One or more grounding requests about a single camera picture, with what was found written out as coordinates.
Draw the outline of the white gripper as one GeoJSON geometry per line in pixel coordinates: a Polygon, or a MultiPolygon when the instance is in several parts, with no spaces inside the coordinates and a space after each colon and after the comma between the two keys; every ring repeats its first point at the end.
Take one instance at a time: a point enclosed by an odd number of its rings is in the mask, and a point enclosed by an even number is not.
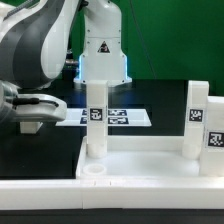
{"type": "Polygon", "coordinates": [[[0,122],[57,122],[67,114],[67,104],[45,94],[0,97],[0,122]]]}

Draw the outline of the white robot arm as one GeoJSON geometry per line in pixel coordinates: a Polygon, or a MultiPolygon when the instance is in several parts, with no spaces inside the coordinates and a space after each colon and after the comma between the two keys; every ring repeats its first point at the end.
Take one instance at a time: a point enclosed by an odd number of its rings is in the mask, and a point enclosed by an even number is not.
{"type": "Polygon", "coordinates": [[[111,0],[27,0],[14,7],[0,2],[0,122],[62,121],[64,101],[39,89],[62,71],[72,25],[84,12],[84,51],[75,81],[129,83],[127,57],[121,49],[121,11],[111,0]]]}

